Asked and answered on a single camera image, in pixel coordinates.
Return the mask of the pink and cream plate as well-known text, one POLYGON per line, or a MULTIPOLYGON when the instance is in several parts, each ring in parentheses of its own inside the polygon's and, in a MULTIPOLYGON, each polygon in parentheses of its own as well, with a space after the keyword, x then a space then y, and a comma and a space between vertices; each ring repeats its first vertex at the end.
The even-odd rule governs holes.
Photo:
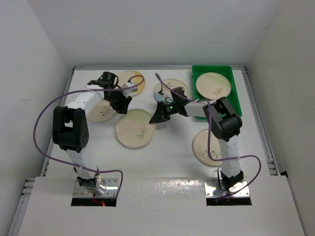
POLYGON ((105 122, 109 120, 116 111, 106 100, 98 101, 87 114, 87 120, 90 122, 105 122))

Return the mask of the blue and cream plate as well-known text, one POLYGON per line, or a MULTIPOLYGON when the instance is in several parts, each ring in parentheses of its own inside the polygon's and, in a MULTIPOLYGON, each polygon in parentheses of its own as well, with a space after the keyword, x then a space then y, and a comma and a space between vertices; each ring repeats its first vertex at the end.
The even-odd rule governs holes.
MULTIPOLYGON (((196 158, 204 165, 210 167, 219 167, 221 161, 213 161, 208 156, 208 129, 204 129, 197 133, 192 141, 192 149, 196 158)), ((221 149, 218 139, 211 134, 210 155, 213 159, 221 159, 221 149)))
MULTIPOLYGON (((163 80, 163 82, 171 89, 177 88, 177 87, 182 87, 184 89, 184 94, 187 98, 190 98, 190 94, 189 94, 189 89, 186 86, 185 83, 183 83, 180 80, 177 79, 166 79, 163 80)), ((167 91, 168 89, 162 85, 161 83, 158 83, 155 87, 154 87, 154 98, 157 101, 157 93, 161 92, 161 91, 167 91)))

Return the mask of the yellow and cream plate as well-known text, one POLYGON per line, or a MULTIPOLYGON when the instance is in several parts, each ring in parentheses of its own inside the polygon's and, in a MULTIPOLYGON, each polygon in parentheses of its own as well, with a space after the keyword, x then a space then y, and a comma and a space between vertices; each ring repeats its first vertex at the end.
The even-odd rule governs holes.
MULTIPOLYGON (((126 82, 131 82, 133 84, 138 84, 142 81, 142 77, 143 75, 138 72, 138 71, 134 71, 134 70, 129 70, 129 71, 123 71, 121 73, 118 74, 118 86, 122 87, 124 83, 126 82)), ((138 87, 137 87, 137 91, 136 92, 132 92, 129 95, 131 97, 135 97, 137 95, 139 95, 145 88, 145 80, 143 81, 143 83, 141 83, 138 87)))

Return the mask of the green and cream plate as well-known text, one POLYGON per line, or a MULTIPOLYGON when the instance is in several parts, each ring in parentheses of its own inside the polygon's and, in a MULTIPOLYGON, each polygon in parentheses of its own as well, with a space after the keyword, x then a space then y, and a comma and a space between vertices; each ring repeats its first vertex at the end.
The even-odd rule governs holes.
POLYGON ((118 141, 127 148, 146 146, 154 137, 156 126, 149 124, 152 115, 143 109, 131 109, 115 125, 118 141))
POLYGON ((200 75, 196 80, 195 86, 202 97, 210 100, 227 97, 232 91, 229 80, 225 76, 214 72, 200 75))

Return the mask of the green and cream plate front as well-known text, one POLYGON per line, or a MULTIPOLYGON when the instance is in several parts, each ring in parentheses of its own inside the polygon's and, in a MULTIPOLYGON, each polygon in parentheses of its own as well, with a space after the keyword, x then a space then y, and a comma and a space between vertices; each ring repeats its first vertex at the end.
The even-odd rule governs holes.
POLYGON ((210 100, 227 97, 232 91, 229 80, 225 76, 214 72, 200 75, 196 80, 195 86, 202 97, 210 100))

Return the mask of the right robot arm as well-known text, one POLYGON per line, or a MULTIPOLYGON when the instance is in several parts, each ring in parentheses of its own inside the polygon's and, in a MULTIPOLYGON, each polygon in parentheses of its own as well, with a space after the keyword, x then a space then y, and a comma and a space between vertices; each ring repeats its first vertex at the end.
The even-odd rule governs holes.
POLYGON ((226 97, 213 102, 189 100, 184 95, 182 87, 174 88, 171 94, 173 102, 159 101, 149 123, 169 121, 173 114, 185 117, 205 116, 210 128, 208 134, 213 134, 220 145, 221 185, 225 191, 228 191, 244 178, 238 152, 238 135, 242 127, 241 118, 226 97))

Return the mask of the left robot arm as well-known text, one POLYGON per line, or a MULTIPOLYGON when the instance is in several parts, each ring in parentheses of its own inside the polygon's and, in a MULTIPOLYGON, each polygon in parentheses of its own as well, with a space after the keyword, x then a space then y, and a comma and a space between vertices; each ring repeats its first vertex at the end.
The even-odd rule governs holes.
POLYGON ((103 72, 97 80, 87 83, 85 92, 66 106, 57 106, 53 113, 53 142, 75 164, 79 186, 98 196, 105 192, 106 187, 93 158, 84 151, 89 141, 87 114, 100 101, 108 101, 114 111, 127 114, 132 100, 130 95, 137 92, 138 87, 131 80, 121 86, 118 81, 114 73, 103 72))

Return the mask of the green plastic bin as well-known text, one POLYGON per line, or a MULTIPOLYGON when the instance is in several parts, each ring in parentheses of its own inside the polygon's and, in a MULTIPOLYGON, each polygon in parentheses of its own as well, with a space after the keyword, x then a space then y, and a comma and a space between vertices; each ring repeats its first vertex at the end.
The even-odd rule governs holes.
POLYGON ((238 93, 237 93, 237 89, 236 89, 236 85, 235 85, 234 76, 233 76, 231 66, 228 66, 228 65, 193 65, 192 66, 192 84, 193 84, 194 98, 198 99, 198 100, 205 99, 204 97, 202 97, 197 92, 195 83, 196 83, 197 78, 200 75, 205 74, 205 73, 209 73, 209 72, 221 74, 229 80, 229 82, 231 83, 231 86, 232 86, 232 91, 229 94, 229 96, 227 96, 226 98, 231 103, 231 105, 233 106, 233 108, 235 109, 237 114, 241 116, 242 110, 241 110, 239 97, 238 97, 238 93))

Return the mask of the aluminium frame rail back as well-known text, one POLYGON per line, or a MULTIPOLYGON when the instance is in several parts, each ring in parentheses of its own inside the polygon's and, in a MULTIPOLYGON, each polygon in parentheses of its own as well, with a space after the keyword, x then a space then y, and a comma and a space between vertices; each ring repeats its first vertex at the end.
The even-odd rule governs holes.
POLYGON ((191 70, 192 65, 78 65, 73 70, 191 70))

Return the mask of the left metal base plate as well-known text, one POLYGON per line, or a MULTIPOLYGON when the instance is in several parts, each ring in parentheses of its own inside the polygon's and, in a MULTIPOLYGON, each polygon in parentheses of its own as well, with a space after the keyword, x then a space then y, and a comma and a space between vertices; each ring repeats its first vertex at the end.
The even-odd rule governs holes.
POLYGON ((73 198, 92 198, 95 195, 97 198, 115 198, 118 192, 118 178, 103 178, 100 182, 100 189, 88 190, 80 186, 76 180, 73 189, 73 198))

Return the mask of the metal base plate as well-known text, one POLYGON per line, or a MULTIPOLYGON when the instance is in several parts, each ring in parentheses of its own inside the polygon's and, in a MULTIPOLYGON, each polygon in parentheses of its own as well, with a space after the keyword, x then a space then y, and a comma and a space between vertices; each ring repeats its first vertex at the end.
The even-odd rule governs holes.
POLYGON ((244 178, 242 181, 236 183, 234 186, 230 187, 228 191, 224 190, 224 187, 221 185, 219 187, 219 181, 217 178, 208 178, 204 180, 205 195, 206 198, 218 198, 223 197, 226 194, 232 194, 233 198, 249 198, 250 191, 247 186, 247 179, 244 178))
POLYGON ((76 180, 73 189, 73 198, 92 198, 95 195, 97 198, 115 198, 118 192, 118 178, 103 178, 100 182, 100 189, 88 190, 80 186, 76 180))

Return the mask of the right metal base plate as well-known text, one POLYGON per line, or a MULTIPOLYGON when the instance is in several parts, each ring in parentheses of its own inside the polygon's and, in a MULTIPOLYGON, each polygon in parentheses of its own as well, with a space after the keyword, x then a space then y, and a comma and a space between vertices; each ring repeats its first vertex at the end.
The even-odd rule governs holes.
POLYGON ((247 186, 247 179, 244 178, 242 181, 236 183, 234 186, 230 187, 228 191, 224 190, 224 187, 221 185, 219 187, 219 181, 217 178, 208 178, 204 180, 205 195, 206 198, 218 198, 223 197, 226 194, 232 194, 233 198, 249 198, 250 191, 247 186))

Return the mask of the aluminium frame rail right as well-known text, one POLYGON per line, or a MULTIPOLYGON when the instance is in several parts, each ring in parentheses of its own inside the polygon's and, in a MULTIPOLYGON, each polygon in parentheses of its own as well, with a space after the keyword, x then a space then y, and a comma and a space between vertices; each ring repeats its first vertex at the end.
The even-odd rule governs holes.
POLYGON ((248 69, 243 66, 242 69, 243 79, 245 82, 245 86, 247 88, 250 103, 253 109, 254 117, 256 120, 256 124, 258 127, 260 139, 263 143, 263 149, 266 155, 266 161, 268 165, 268 169, 270 172, 270 175, 272 176, 285 176, 288 179, 287 171, 284 171, 281 169, 281 167, 278 164, 277 157, 275 156, 272 144, 270 142, 270 139, 268 137, 268 133, 265 127, 265 124, 263 122, 262 113, 259 107, 258 98, 256 96, 256 92, 253 86, 253 83, 251 81, 248 69))

